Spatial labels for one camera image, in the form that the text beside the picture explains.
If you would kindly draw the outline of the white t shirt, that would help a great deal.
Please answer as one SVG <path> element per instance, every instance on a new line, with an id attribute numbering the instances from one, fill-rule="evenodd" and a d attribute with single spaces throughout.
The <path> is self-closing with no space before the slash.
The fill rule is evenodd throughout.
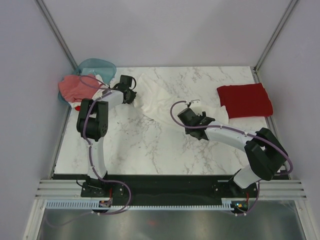
<path id="1" fill-rule="evenodd" d="M 133 101 L 133 106 L 144 116 L 157 123 L 165 127 L 181 130 L 170 114 L 172 105 L 181 99 L 169 94 L 144 73 L 140 75 L 136 83 L 135 91 L 137 94 Z M 201 102 L 201 107 L 192 107 L 191 109 L 199 115 L 202 112 L 206 112 L 208 117 L 214 118 L 223 124 L 227 125 L 229 123 L 229 116 L 224 106 L 212 107 Z"/>

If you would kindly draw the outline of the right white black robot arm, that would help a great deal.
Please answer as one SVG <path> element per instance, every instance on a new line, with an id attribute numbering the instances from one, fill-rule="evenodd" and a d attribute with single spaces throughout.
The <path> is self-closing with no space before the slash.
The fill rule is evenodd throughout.
<path id="1" fill-rule="evenodd" d="M 242 196 L 255 182 L 272 180 L 288 159 L 288 154 L 268 128 L 245 132 L 208 117 L 205 112 L 196 114 L 191 108 L 184 109 L 177 117 L 187 135 L 224 143 L 246 154 L 248 165 L 236 172 L 229 184 L 229 191 L 235 197 Z"/>

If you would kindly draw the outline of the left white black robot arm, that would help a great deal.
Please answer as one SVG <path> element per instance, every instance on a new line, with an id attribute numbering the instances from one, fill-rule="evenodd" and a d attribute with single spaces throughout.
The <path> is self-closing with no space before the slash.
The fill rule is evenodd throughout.
<path id="1" fill-rule="evenodd" d="M 83 80 L 84 77 L 84 75 L 79 77 L 80 82 L 89 88 L 102 90 L 102 95 L 97 99 L 84 98 L 81 101 L 76 129 L 86 141 L 88 148 L 87 175 L 97 180 L 92 185 L 92 191 L 99 197 L 104 197 L 110 191 L 110 185 L 106 182 L 108 171 L 103 148 L 104 137 L 109 126 L 109 110 L 121 104 L 133 103 L 137 95 L 134 91 L 137 81 L 132 76 L 121 75 L 119 83 L 113 87 L 107 87 L 95 77 L 88 75 L 88 78 L 98 82 L 97 86 L 89 84 Z"/>

